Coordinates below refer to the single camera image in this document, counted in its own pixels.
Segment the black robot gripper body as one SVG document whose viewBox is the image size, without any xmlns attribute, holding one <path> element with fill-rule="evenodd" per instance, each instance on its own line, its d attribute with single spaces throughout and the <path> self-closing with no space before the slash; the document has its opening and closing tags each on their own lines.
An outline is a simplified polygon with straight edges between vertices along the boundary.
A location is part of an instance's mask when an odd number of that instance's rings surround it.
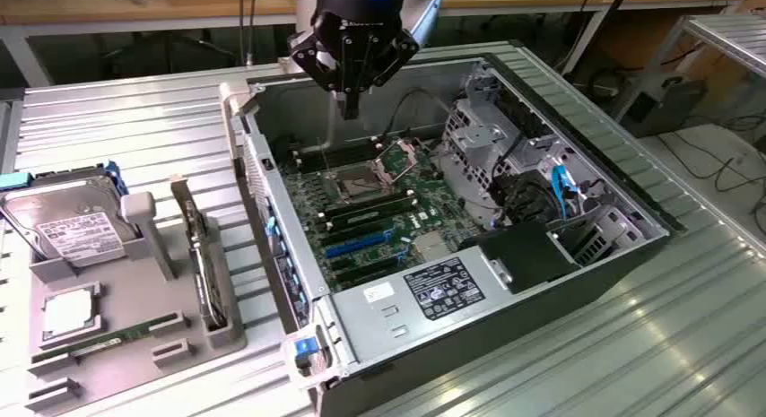
<svg viewBox="0 0 766 417">
<path fill-rule="evenodd" d="M 371 30 L 403 30 L 403 0 L 317 0 L 313 34 L 343 67 L 343 81 L 351 88 L 351 61 L 361 38 Z"/>
</svg>

